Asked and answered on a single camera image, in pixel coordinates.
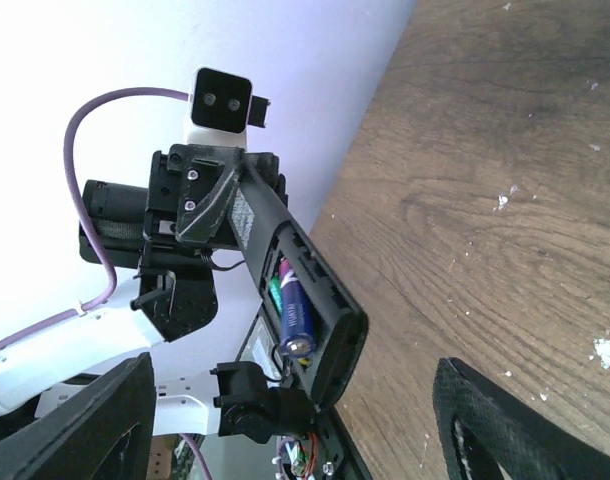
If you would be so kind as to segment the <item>green AAA battery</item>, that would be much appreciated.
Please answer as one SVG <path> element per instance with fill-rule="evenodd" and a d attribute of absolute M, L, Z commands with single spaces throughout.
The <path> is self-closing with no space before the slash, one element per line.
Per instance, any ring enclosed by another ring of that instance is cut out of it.
<path fill-rule="evenodd" d="M 274 307 L 277 311 L 277 314 L 279 316 L 282 315 L 282 294 L 281 294 L 281 288 L 280 288 L 280 280 L 279 277 L 277 275 L 274 275 L 269 283 L 268 283 L 268 292 L 269 295 L 271 297 L 271 300 L 274 304 Z"/>

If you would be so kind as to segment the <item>black remote control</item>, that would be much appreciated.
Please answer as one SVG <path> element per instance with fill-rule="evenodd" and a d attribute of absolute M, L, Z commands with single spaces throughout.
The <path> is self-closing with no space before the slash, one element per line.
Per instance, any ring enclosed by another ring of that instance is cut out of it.
<path fill-rule="evenodd" d="M 295 371 L 303 390 L 319 410 L 334 406 L 353 375 L 369 332 L 369 319 L 328 265 L 278 194 L 249 159 L 242 161 L 240 183 L 227 211 L 266 318 L 276 331 L 281 318 L 269 294 L 269 281 L 286 259 L 311 307 L 316 349 L 307 367 Z"/>

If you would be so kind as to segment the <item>purple AAA battery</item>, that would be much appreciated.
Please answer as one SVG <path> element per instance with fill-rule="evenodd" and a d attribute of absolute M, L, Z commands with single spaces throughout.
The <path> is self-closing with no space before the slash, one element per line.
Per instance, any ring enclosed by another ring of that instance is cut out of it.
<path fill-rule="evenodd" d="M 278 267 L 281 296 L 281 347 L 290 358 L 309 357 L 316 348 L 310 302 L 286 258 Z"/>

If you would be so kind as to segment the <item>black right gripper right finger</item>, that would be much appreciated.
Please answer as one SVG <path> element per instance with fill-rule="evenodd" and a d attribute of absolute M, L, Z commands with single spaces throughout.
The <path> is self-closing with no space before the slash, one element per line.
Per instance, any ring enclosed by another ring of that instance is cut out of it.
<path fill-rule="evenodd" d="M 610 479 L 610 456 L 456 357 L 439 360 L 432 398 L 451 479 Z"/>

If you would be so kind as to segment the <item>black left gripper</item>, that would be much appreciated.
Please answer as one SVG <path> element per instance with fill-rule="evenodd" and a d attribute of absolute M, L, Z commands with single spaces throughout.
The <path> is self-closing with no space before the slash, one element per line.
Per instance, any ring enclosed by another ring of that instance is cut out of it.
<path fill-rule="evenodd" d="M 272 153 L 211 145 L 174 145 L 168 153 L 156 153 L 145 202 L 142 258 L 210 260 L 220 250 L 241 253 L 227 211 L 245 159 L 287 207 L 285 177 Z"/>

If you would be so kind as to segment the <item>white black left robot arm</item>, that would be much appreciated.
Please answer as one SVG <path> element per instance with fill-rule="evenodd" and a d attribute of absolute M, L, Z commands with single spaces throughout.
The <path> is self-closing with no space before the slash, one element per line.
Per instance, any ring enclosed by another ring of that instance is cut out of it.
<path fill-rule="evenodd" d="M 172 222 L 197 223 L 204 235 L 146 234 L 138 262 L 141 294 L 127 307 L 109 302 L 92 312 L 61 314 L 0 340 L 0 418 L 37 399 L 38 415 L 54 410 L 58 385 L 121 354 L 172 342 L 207 325 L 216 315 L 213 273 L 200 249 L 227 245 L 247 249 L 245 226 L 234 222 L 245 203 L 242 185 L 251 180 L 275 196 L 284 193 L 279 160 L 271 153 L 240 148 L 176 145 L 156 154 L 155 174 L 171 176 L 169 195 L 152 182 L 145 221 L 165 212 Z M 314 409 L 303 393 L 273 387 L 255 363 L 219 365 L 156 383 L 153 431 L 157 435 L 242 434 L 263 443 L 275 435 L 304 436 Z"/>

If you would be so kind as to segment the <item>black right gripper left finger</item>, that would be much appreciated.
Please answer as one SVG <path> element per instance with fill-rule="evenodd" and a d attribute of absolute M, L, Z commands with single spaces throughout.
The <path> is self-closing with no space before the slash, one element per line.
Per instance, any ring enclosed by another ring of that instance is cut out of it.
<path fill-rule="evenodd" d="M 0 479 L 144 479 L 155 413 L 143 353 L 0 441 Z"/>

